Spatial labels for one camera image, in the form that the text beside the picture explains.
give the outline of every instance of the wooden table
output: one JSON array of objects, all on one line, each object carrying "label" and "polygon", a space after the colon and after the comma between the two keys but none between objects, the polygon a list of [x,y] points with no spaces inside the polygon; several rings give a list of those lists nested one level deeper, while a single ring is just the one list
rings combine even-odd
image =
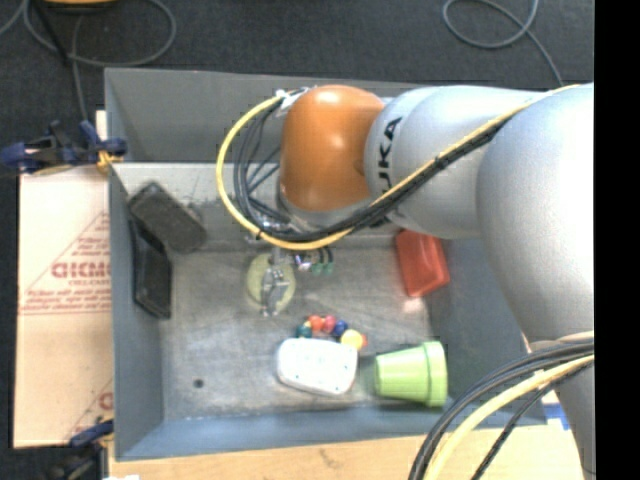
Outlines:
[{"label": "wooden table", "polygon": [[[472,432],[442,471],[470,478],[500,429]],[[141,480],[402,480],[424,437],[247,451],[159,460],[110,462],[111,476]],[[485,473],[487,480],[582,480],[575,442],[561,425],[517,427]]]}]

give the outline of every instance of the bin floor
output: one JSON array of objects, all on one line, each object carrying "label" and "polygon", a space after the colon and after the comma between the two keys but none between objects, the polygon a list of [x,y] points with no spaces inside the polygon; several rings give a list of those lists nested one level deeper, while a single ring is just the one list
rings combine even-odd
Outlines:
[{"label": "bin floor", "polygon": [[[263,316],[246,290],[256,251],[202,251],[173,258],[173,315],[161,324],[167,419],[394,404],[373,392],[376,354],[413,346],[431,330],[422,298],[404,293],[395,250],[336,248],[332,274],[296,271],[291,303]],[[332,314],[364,333],[352,390],[330,397],[276,377],[280,343],[310,314]]]}]

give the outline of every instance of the plastic cup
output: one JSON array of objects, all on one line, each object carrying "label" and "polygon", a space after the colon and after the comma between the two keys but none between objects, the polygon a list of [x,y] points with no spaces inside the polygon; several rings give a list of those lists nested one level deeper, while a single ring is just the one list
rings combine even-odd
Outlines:
[{"label": "plastic cup", "polygon": [[447,400],[447,363],[439,341],[381,354],[375,362],[379,396],[441,407]]}]

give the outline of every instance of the blue clamp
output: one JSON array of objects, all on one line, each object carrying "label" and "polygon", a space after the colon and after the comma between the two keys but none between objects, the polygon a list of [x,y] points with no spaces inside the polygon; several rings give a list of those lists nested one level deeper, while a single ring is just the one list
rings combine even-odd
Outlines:
[{"label": "blue clamp", "polygon": [[127,143],[119,137],[101,140],[89,121],[80,123],[80,139],[73,140],[65,133],[60,121],[49,124],[47,133],[30,142],[16,142],[0,151],[2,163],[20,173],[33,174],[61,166],[98,163],[100,152],[114,157],[127,153]]}]

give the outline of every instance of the gray bin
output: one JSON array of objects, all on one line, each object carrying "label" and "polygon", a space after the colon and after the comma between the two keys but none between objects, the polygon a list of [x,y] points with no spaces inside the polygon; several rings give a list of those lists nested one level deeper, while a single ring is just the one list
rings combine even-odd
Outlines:
[{"label": "gray bin", "polygon": [[[248,241],[220,202],[217,147],[244,112],[277,89],[328,80],[108,69],[105,81],[109,135],[130,145],[109,182],[119,460],[424,434],[442,410],[376,397],[376,354],[440,340],[449,394],[456,397],[525,352],[477,240],[444,242],[451,282],[427,297],[404,293],[393,241],[399,230],[386,225],[339,242],[331,275],[297,273],[296,293],[281,314],[265,318],[249,299],[248,265],[268,249]],[[413,87],[332,82],[382,97]],[[278,140],[280,125],[266,130],[265,151]],[[208,233],[199,250],[171,253],[169,320],[151,316],[133,297],[127,201],[149,181],[195,208]],[[273,181],[260,190],[273,194]],[[278,345],[311,313],[337,315],[369,338],[354,388],[345,396],[304,393],[276,378]],[[487,424],[502,425],[507,416],[508,409]],[[542,422],[539,407],[523,421]]]}]

